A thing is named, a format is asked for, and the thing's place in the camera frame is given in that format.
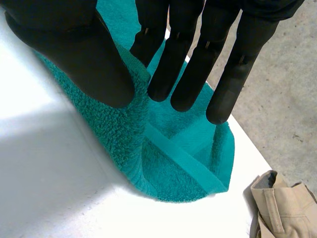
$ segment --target folded towel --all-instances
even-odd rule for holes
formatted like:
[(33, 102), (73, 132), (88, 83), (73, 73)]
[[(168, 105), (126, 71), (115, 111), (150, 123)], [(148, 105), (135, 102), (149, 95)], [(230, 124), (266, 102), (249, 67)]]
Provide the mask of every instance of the folded towel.
[(135, 84), (135, 97), (129, 106), (114, 109), (86, 96), (53, 63), (39, 57), (115, 165), (138, 190), (162, 201), (193, 201), (227, 191), (234, 138), (228, 123), (215, 126), (206, 119), (211, 88), (205, 85), (196, 103), (185, 113), (172, 108), (170, 97), (162, 103), (150, 100), (147, 86), (164, 44), (147, 71), (127, 50), (140, 29), (134, 0), (99, 0), (97, 9)]

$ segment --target khaki fabric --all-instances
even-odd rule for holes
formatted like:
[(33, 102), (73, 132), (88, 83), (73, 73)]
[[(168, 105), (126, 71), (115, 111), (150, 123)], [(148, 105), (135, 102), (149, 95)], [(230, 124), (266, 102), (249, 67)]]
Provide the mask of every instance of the khaki fabric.
[(317, 238), (317, 202), (303, 183), (289, 187), (268, 171), (251, 186), (259, 209), (257, 238)]

